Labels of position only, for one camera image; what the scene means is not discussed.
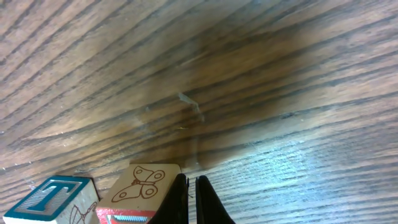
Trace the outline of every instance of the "wooden table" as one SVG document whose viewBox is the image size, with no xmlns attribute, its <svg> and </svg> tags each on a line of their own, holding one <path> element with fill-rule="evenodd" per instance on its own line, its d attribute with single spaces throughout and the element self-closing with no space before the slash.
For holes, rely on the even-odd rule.
<svg viewBox="0 0 398 224">
<path fill-rule="evenodd" d="M 236 223 L 397 222 L 398 1 L 0 2 L 1 215 L 162 162 Z"/>
</svg>

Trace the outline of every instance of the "brown wood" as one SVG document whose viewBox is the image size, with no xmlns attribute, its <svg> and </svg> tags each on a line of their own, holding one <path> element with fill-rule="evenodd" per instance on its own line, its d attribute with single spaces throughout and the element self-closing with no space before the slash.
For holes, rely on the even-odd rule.
<svg viewBox="0 0 398 224">
<path fill-rule="evenodd" d="M 53 174 L 92 176 L 103 197 L 129 162 L 175 162 L 237 223 L 396 223 L 397 13 L 1 1 L 1 214 Z"/>
</svg>

